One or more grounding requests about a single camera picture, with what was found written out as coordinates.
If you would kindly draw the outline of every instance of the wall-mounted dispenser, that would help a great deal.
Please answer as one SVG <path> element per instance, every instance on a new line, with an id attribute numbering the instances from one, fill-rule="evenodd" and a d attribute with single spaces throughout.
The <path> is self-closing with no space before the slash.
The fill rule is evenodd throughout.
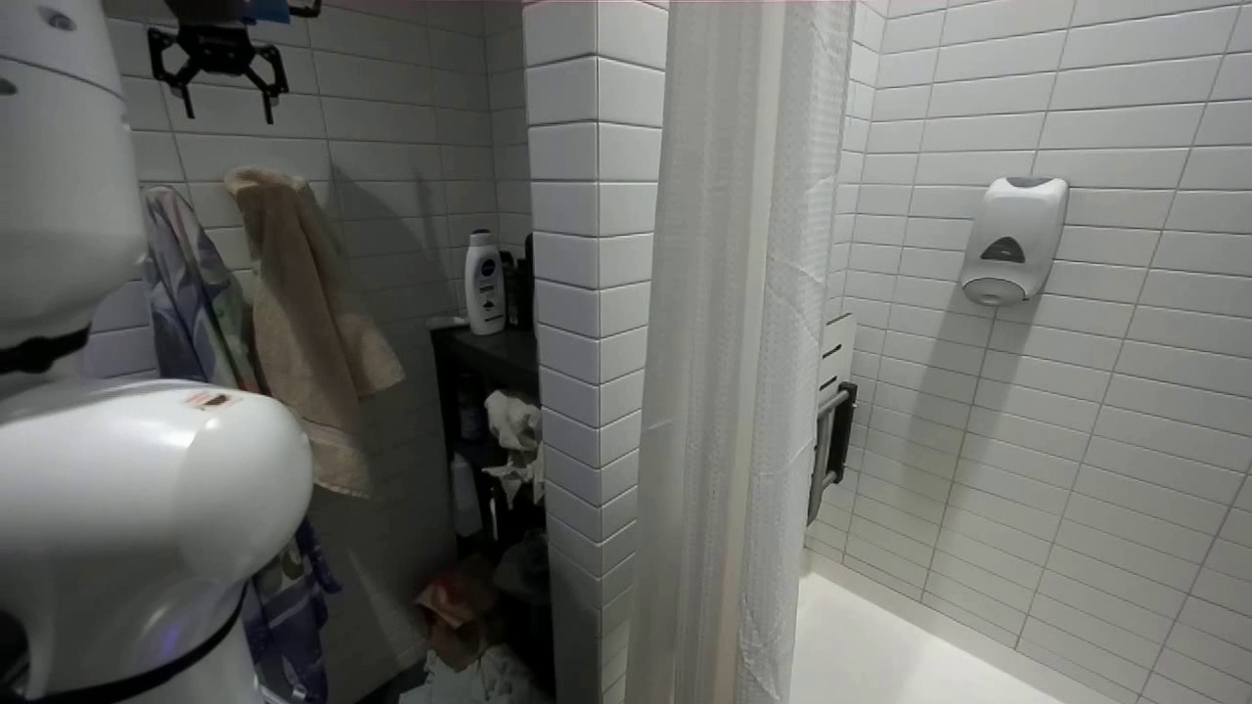
<path id="1" fill-rule="evenodd" d="M 1008 177 L 980 196 L 964 291 L 986 308 L 1007 308 L 1037 297 L 1050 283 L 1067 179 Z"/>

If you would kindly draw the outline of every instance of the clothing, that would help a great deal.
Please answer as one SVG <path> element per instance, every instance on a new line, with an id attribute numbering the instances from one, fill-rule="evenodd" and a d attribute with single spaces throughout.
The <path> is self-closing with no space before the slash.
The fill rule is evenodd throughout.
<path id="1" fill-rule="evenodd" d="M 361 395 L 396 389 L 404 368 L 340 278 L 328 219 L 310 184 L 270 171 L 225 179 L 257 260 L 253 350 L 272 400 L 314 437 L 314 483 L 369 498 Z"/>
<path id="2" fill-rule="evenodd" d="M 249 350 L 249 305 L 194 223 L 190 202 L 167 188 L 150 190 L 150 223 L 159 374 L 267 390 Z M 335 591 L 340 582 L 328 575 L 310 520 L 292 542 L 249 579 L 242 595 L 246 647 L 267 687 L 281 702 L 328 702 L 321 627 L 328 617 L 323 595 Z"/>

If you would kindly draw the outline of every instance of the white shower curtain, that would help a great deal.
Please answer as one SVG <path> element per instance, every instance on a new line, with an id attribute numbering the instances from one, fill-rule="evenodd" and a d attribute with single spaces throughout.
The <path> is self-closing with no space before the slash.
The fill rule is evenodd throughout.
<path id="1" fill-rule="evenodd" d="M 628 704 L 787 704 L 850 4 L 671 0 Z"/>

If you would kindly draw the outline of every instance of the white tile wall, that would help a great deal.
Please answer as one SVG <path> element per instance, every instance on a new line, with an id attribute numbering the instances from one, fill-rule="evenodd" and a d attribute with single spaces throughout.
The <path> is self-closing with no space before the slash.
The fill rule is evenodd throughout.
<path id="1" fill-rule="evenodd" d="M 854 475 L 810 548 L 1111 702 L 1252 696 L 1252 4 L 855 4 L 829 308 Z M 1067 177 L 1040 301 L 956 291 L 977 188 Z"/>
<path id="2" fill-rule="evenodd" d="M 561 702 L 622 702 L 670 12 L 523 9 Z"/>
<path id="3" fill-rule="evenodd" d="M 459 308 L 469 226 L 497 226 L 504 243 L 527 232 L 521 9 L 328 0 L 314 22 L 261 26 L 292 81 L 272 127 L 232 77 L 194 81 L 198 117 L 189 123 L 150 77 L 143 9 L 111 4 L 142 179 L 185 188 L 246 283 L 246 236 L 221 177 L 242 163 L 310 177 L 412 374 L 369 410 L 374 498 L 314 503 L 345 579 L 323 632 L 334 702 L 361 702 L 420 656 L 407 601 L 416 579 L 450 556 L 426 318 Z M 151 374 L 143 326 L 143 291 L 124 287 L 98 318 L 87 373 Z"/>

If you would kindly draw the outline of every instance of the toiletry bottle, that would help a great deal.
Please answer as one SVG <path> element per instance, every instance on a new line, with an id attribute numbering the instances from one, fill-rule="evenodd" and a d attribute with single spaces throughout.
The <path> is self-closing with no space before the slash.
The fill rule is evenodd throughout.
<path id="1" fill-rule="evenodd" d="M 493 338 L 504 327 L 504 271 L 499 245 L 486 226 L 469 236 L 465 249 L 465 318 L 474 338 Z"/>

